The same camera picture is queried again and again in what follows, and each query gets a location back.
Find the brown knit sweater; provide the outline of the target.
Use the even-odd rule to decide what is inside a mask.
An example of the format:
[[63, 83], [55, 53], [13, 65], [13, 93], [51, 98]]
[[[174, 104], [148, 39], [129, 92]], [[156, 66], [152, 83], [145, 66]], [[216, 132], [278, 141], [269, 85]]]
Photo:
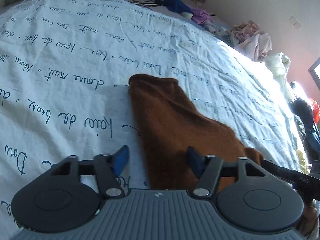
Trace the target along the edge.
[[192, 189], [197, 178], [186, 163], [186, 150], [234, 163], [264, 157], [246, 147], [227, 125], [202, 115], [176, 79], [136, 74], [129, 79], [133, 116], [140, 131], [152, 189]]

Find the dark clothes pile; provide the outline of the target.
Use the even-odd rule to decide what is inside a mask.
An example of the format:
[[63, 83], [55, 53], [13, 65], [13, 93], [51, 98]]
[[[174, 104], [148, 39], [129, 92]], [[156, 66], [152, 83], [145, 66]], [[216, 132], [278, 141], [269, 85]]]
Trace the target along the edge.
[[299, 137], [303, 143], [308, 161], [313, 163], [319, 160], [319, 130], [313, 120], [311, 107], [305, 100], [297, 98], [289, 102], [293, 113]]

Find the orange red bag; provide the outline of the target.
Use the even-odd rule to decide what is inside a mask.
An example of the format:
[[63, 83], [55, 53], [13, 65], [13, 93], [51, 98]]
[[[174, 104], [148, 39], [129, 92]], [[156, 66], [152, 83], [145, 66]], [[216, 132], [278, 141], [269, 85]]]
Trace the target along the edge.
[[319, 119], [320, 119], [320, 107], [319, 104], [317, 103], [317, 101], [310, 99], [311, 101], [311, 106], [312, 106], [312, 113], [313, 113], [313, 119], [315, 124], [319, 123]]

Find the window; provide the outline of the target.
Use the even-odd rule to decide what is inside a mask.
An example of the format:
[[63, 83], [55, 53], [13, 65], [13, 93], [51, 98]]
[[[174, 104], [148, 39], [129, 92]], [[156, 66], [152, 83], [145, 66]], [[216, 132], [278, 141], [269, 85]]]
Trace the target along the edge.
[[313, 65], [308, 69], [313, 81], [318, 90], [320, 90], [320, 58], [318, 58]]

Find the white script-print bed cover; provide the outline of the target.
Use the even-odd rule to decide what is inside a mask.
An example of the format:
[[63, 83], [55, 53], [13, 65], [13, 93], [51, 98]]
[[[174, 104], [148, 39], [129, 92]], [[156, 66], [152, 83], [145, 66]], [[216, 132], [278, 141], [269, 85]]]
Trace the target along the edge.
[[122, 0], [25, 0], [1, 11], [1, 239], [15, 193], [69, 155], [130, 148], [120, 182], [147, 188], [128, 81], [172, 77], [208, 118], [297, 171], [298, 134], [272, 73], [212, 34]]

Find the cream crumpled garment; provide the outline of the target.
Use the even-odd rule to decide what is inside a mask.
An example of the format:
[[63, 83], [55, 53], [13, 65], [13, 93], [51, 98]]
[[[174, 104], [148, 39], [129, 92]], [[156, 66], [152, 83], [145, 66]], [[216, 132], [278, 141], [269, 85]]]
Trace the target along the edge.
[[280, 84], [285, 86], [287, 82], [287, 74], [291, 65], [290, 58], [283, 52], [267, 55], [264, 58], [266, 67], [272, 72], [273, 78]]

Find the pink crumpled garment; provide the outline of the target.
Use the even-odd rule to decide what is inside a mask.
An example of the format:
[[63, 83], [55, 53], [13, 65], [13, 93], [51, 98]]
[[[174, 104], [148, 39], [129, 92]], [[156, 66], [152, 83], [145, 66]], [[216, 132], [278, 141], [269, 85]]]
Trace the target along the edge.
[[233, 48], [252, 61], [262, 60], [272, 50], [270, 35], [253, 21], [234, 25], [230, 35]]

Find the purple garment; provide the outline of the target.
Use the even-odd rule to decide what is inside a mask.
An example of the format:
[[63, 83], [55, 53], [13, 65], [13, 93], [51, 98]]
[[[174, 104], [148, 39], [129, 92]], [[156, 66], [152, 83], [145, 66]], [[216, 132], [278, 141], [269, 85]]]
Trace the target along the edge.
[[191, 19], [198, 25], [204, 25], [207, 22], [212, 23], [212, 18], [208, 12], [199, 8], [191, 8], [193, 16]]

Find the blue garment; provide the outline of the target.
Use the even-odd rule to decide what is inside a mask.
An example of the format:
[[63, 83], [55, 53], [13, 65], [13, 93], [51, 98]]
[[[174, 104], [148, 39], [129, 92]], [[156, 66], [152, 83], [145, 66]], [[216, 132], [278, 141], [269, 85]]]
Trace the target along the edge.
[[178, 14], [181, 13], [189, 13], [192, 14], [192, 10], [184, 4], [181, 0], [159, 0], [161, 5], [167, 7], [168, 10], [172, 12], [176, 12]]

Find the wall switch plate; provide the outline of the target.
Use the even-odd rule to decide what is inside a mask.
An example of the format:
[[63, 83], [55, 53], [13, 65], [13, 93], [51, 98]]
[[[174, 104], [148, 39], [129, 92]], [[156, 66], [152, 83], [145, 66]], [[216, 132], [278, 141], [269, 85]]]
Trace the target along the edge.
[[299, 23], [293, 16], [289, 19], [289, 22], [290, 22], [297, 30], [299, 30], [299, 29], [301, 28], [300, 23]]

